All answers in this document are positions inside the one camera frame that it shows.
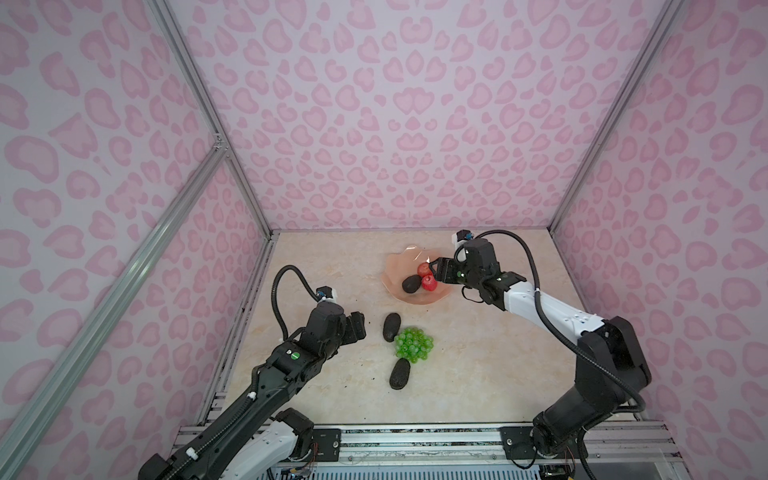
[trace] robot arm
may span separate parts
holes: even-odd
[[[139,480],[249,478],[246,473],[260,474],[284,458],[307,455],[313,423],[293,409],[278,414],[268,432],[252,435],[320,373],[340,346],[366,337],[363,314],[344,316],[328,287],[318,289],[318,297],[301,337],[287,339],[254,368],[248,388],[194,440],[168,460],[157,454],[147,460]]]
[[[481,237],[489,233],[515,237],[530,255],[516,235],[494,230]],[[606,320],[537,292],[523,276],[502,271],[493,245],[481,237],[473,238],[467,230],[457,232],[453,237],[457,247],[454,257],[438,258],[429,266],[439,282],[476,289],[484,303],[552,332],[577,354],[574,386],[533,421],[534,447],[542,455],[552,455],[580,431],[621,411],[620,405],[629,398],[639,399],[637,392],[650,383],[650,370],[627,320],[619,316]],[[629,409],[641,409],[642,399],[639,407]]]

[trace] metal rail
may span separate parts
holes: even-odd
[[[222,147],[225,150],[231,151],[231,157],[227,159],[227,163],[234,173],[237,187],[240,188],[240,191],[243,193],[243,196],[246,199],[246,204],[250,208],[254,218],[256,218],[262,235],[269,238],[272,231],[266,221],[263,210],[261,210],[256,192],[253,191],[253,187],[248,181],[243,165],[237,157],[237,153],[231,147],[232,142],[227,134],[227,130],[223,126],[221,117],[219,116],[214,101],[205,86],[203,77],[197,70],[197,66],[192,58],[190,49],[187,47],[187,41],[184,38],[184,33],[181,31],[181,26],[179,25],[173,9],[168,4],[167,0],[145,1],[154,14],[154,17],[157,19],[158,26],[163,32],[163,35],[168,42],[168,46],[184,74],[184,78],[190,85],[192,95],[197,99],[197,103],[200,105],[200,112],[205,117],[211,133],[214,134],[219,142],[221,142]]]
[[[531,423],[316,425],[316,428],[342,431],[339,461],[324,462],[323,466],[361,467],[508,465],[499,433],[499,429],[506,426],[530,427]],[[268,424],[264,425],[258,433],[267,427]],[[174,450],[204,429],[204,426],[183,427]],[[584,443],[590,463],[668,465],[683,461],[663,422],[603,422],[587,433]],[[536,463],[558,465],[562,460],[537,458]]]
[[[83,328],[18,413],[0,444],[0,478],[12,480],[35,451],[85,371],[215,175],[225,152],[213,148],[192,174]]]
[[[227,387],[232,369],[236,365],[235,359],[240,350],[240,342],[245,336],[246,328],[253,315],[253,308],[256,307],[256,299],[261,291],[264,275],[272,258],[274,245],[274,240],[266,240],[260,249],[257,264],[248,279],[243,300],[227,334],[227,341],[224,343],[219,355],[214,375],[205,390],[203,402],[200,404],[200,411],[195,415],[195,425],[203,425],[210,418],[211,410],[218,406],[217,393],[225,390]]]
[[[621,121],[624,112],[629,107],[634,92],[637,91],[645,74],[650,70],[654,60],[656,60],[656,57],[661,52],[664,42],[669,37],[674,22],[683,10],[685,3],[686,0],[667,0],[661,8],[661,13],[656,18],[654,26],[650,29],[650,33],[645,39],[645,43],[643,43],[640,53],[638,53],[637,57],[634,59],[634,63],[627,73],[627,78],[621,85],[621,89],[616,95],[616,99],[611,105],[608,115],[606,115],[605,120],[600,128],[598,128],[597,134],[594,136],[592,143],[587,149],[587,153],[584,155],[584,160],[581,162],[581,165],[579,165],[573,180],[568,185],[568,189],[565,191],[565,195],[563,195],[563,200],[560,202],[558,209],[554,212],[552,222],[549,224],[550,232],[555,233],[562,225],[568,211],[571,209],[571,205],[573,205],[576,200],[576,195],[587,180],[587,175],[589,175],[592,167],[600,159],[600,154],[603,151],[605,142]]]

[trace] fake fruit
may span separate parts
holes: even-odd
[[[415,293],[422,285],[422,278],[418,275],[411,275],[402,281],[402,291],[405,293]]]
[[[408,383],[408,377],[411,375],[411,364],[406,359],[398,359],[395,368],[392,369],[392,375],[389,376],[389,386],[395,390],[400,390]]]
[[[429,269],[429,263],[421,262],[419,268],[416,269],[416,273],[418,273],[419,276],[432,275],[432,271]]]
[[[395,337],[395,356],[416,363],[419,359],[426,360],[429,352],[435,346],[434,339],[424,334],[424,331],[410,326]]]
[[[423,276],[422,286],[424,287],[424,290],[433,292],[437,288],[437,280],[435,280],[435,277],[433,277],[431,274],[427,276]]]
[[[390,313],[384,320],[384,341],[394,342],[395,335],[400,331],[400,315],[397,313]]]

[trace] metal bracket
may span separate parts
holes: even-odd
[[[533,427],[501,427],[498,432],[502,436],[502,448],[507,460],[516,462],[530,462],[536,457],[536,451],[531,441],[531,430]],[[576,442],[573,439],[568,440],[568,448],[576,455]],[[565,452],[560,452],[554,458],[567,459]]]
[[[312,442],[317,444],[315,462],[338,462],[341,450],[341,430],[314,429]]]

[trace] beige tabletop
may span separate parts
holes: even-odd
[[[412,244],[451,252],[451,233],[282,233],[241,343],[227,404],[247,387],[251,369],[280,344],[270,286],[275,273],[291,263],[312,288],[334,287],[347,314],[365,314],[368,336],[343,346],[286,407],[325,424],[531,421],[573,386],[575,357],[570,351],[519,316],[464,300],[458,287],[437,303],[418,306],[392,298],[381,283],[387,255]],[[516,233],[531,248],[541,288],[583,308],[548,232]],[[531,279],[525,254],[513,239],[488,239],[503,270]],[[293,273],[281,280],[278,299],[290,332],[306,324],[314,302]],[[429,359],[412,366],[408,385],[399,391],[389,387],[397,360],[394,346],[382,337],[391,312],[400,314],[403,328],[418,326],[435,339]]]

